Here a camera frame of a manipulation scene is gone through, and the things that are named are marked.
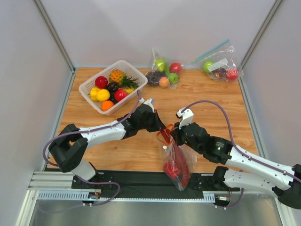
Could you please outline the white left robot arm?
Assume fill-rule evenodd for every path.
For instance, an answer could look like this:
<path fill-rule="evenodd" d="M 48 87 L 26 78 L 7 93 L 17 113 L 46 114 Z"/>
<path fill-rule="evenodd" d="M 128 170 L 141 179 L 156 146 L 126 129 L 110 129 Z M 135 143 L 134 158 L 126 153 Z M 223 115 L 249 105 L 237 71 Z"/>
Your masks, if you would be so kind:
<path fill-rule="evenodd" d="M 91 181 L 97 172 L 91 163 L 83 159 L 87 149 L 109 141 L 133 137 L 143 129 L 158 132 L 165 128 L 157 110 L 141 104 L 129 117 L 124 116 L 105 125 L 77 128 L 70 124 L 64 128 L 59 138 L 50 143 L 48 149 L 61 172 L 71 172 L 85 181 Z"/>

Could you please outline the red fake lobster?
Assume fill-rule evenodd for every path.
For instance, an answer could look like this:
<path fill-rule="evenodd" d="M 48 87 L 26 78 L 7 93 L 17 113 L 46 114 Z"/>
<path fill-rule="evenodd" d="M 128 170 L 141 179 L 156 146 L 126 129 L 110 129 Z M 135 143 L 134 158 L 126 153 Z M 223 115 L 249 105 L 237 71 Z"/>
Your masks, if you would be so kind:
<path fill-rule="evenodd" d="M 180 170 L 180 172 L 182 173 L 182 179 L 180 181 L 181 187 L 185 188 L 189 183 L 189 179 L 190 179 L 189 167 L 186 162 L 186 158 L 182 149 L 176 144 L 173 144 L 173 149 L 174 149 L 175 164 Z"/>

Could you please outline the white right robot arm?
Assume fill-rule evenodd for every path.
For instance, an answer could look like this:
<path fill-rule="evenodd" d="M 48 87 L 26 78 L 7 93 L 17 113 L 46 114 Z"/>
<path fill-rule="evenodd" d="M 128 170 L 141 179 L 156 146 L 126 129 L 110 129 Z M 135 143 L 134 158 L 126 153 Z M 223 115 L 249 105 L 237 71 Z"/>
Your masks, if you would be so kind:
<path fill-rule="evenodd" d="M 301 166 L 287 166 L 254 155 L 222 137 L 211 136 L 196 123 L 181 126 L 175 123 L 171 131 L 177 145 L 186 145 L 205 159 L 224 166 L 246 170 L 246 176 L 234 176 L 223 169 L 219 176 L 227 187 L 260 190 L 276 196 L 282 204 L 299 210 L 301 208 Z"/>

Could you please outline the orange zip top bag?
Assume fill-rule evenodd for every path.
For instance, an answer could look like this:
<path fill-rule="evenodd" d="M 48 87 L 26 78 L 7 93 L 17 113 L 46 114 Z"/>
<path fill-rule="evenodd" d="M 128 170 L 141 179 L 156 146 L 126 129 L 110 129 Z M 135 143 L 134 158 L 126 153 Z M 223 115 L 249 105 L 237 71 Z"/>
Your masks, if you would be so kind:
<path fill-rule="evenodd" d="M 175 164 L 174 149 L 173 149 L 173 144 L 175 144 L 175 141 L 173 140 L 172 136 L 170 135 L 170 132 L 172 130 L 174 130 L 174 126 L 170 124 L 165 129 L 159 131 L 156 134 L 157 140 L 159 142 L 159 147 L 160 147 L 160 150 L 162 153 L 162 168 L 163 168 L 163 165 L 168 161 L 172 161 Z M 194 168 L 197 163 L 197 156 L 193 152 L 193 150 L 191 150 L 189 147 L 187 147 L 185 145 L 182 145 L 179 147 L 182 149 L 182 151 L 185 155 L 186 162 L 189 167 L 190 178 L 191 178 L 192 173 L 193 173 Z M 173 184 L 175 185 L 175 187 L 177 188 L 177 190 L 183 191 L 185 189 L 185 188 L 181 187 L 181 183 L 180 183 L 180 181 L 182 179 L 182 173 L 178 177 L 170 178 L 170 179 L 173 182 Z"/>

